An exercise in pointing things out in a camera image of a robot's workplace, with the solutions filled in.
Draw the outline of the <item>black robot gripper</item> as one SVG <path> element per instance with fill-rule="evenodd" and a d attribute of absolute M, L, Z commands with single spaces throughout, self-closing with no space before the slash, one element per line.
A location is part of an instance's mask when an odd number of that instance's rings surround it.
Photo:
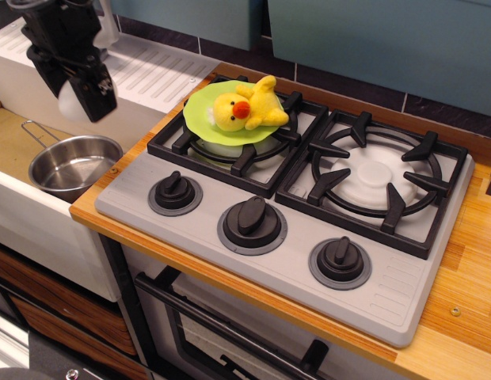
<path fill-rule="evenodd" d="M 56 98 L 70 83 L 89 120 L 117 108 L 112 78 L 93 40 L 101 29 L 92 1 L 21 1 L 27 56 Z"/>

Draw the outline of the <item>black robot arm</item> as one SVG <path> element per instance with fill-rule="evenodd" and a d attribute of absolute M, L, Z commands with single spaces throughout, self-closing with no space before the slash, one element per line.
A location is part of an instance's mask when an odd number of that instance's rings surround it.
<path fill-rule="evenodd" d="M 25 20 L 27 57 L 57 98 L 67 87 L 88 120 L 96 123 L 117 106 L 112 78 L 94 44 L 101 23 L 91 1 L 8 1 Z"/>

